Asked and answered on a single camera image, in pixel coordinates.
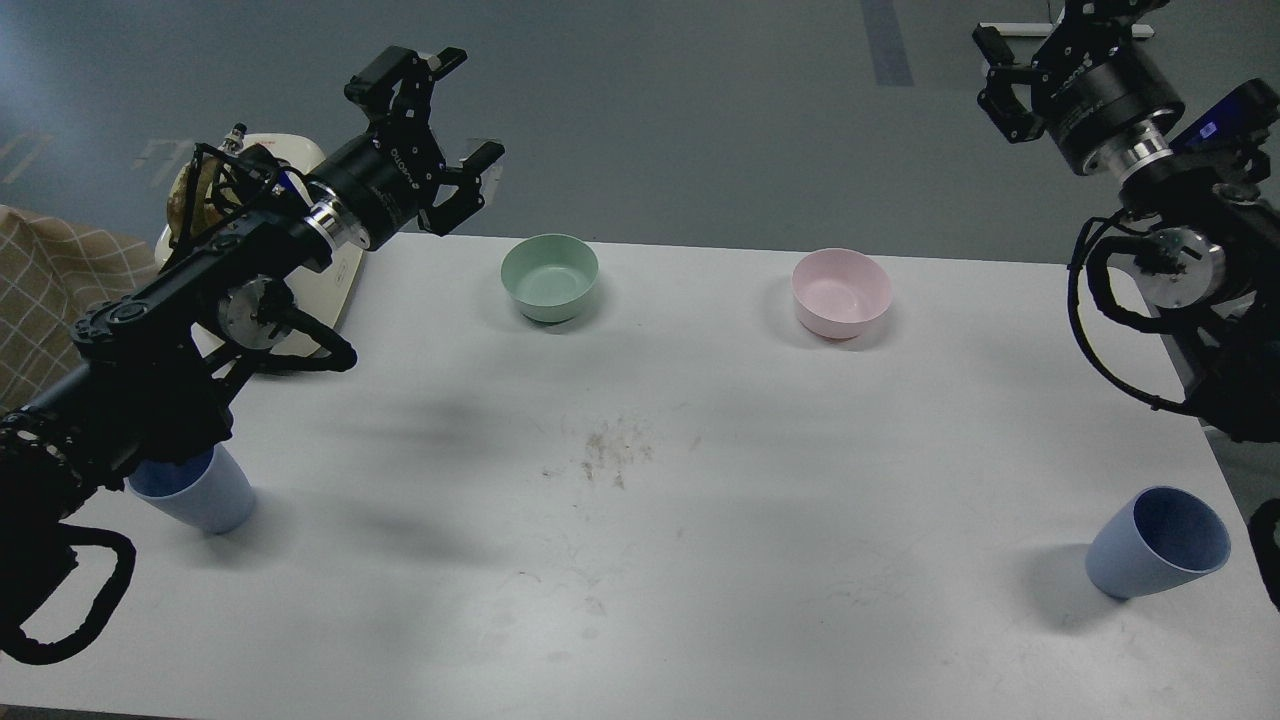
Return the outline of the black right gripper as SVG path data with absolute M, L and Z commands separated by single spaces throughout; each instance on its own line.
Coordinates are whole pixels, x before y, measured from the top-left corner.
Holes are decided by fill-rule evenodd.
M 986 86 L 977 102 L 1010 143 L 1050 135 L 1076 176 L 1096 173 L 1097 151 L 1146 120 L 1162 132 L 1184 115 L 1185 104 L 1149 56 L 1135 27 L 1169 1 L 1064 1 L 1061 17 L 1030 63 L 1016 60 L 993 26 L 972 38 L 986 60 Z M 1016 95 L 1039 94 L 1039 113 Z

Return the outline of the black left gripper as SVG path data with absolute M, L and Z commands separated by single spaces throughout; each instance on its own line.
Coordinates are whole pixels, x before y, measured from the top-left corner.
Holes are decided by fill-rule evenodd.
M 347 81 L 346 100 L 367 129 L 317 168 L 317 184 L 358 225 L 351 243 L 375 251 L 411 220 L 447 236 L 485 206 L 483 177 L 506 146 L 486 140 L 448 167 L 430 127 L 436 83 L 467 60 L 461 47 L 421 55 L 389 46 Z

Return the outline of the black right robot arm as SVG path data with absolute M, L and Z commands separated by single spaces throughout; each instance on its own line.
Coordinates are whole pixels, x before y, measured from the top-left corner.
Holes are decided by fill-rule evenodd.
M 1184 101 L 1138 45 L 1156 1 L 1066 1 L 1029 61 L 1012 29 L 980 23 L 977 101 L 1011 143 L 1047 135 L 1078 176 L 1107 172 L 1119 209 L 1084 220 L 1068 264 L 1068 319 L 1085 360 L 1155 411 L 1193 416 L 1235 442 L 1277 441 L 1277 209 L 1260 186 L 1277 94 L 1236 86 L 1180 126 Z M 1082 296 L 1111 322 L 1169 337 L 1190 366 L 1180 400 L 1111 372 Z

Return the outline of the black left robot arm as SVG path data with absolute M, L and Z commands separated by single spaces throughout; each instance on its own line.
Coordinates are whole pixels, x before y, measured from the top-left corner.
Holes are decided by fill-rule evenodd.
M 390 46 L 346 85 L 367 129 L 300 173 L 266 149 L 198 143 L 157 277 L 70 328 L 82 364 L 3 419 L 3 652 L 61 662 L 93 643 L 125 593 L 133 543 L 69 523 L 143 461 L 229 439 L 230 402 L 257 372 L 346 372 L 351 343 L 287 288 L 344 246 L 380 249 L 408 222 L 444 236 L 484 206 L 488 141 L 451 165 L 433 91 L 467 60 Z

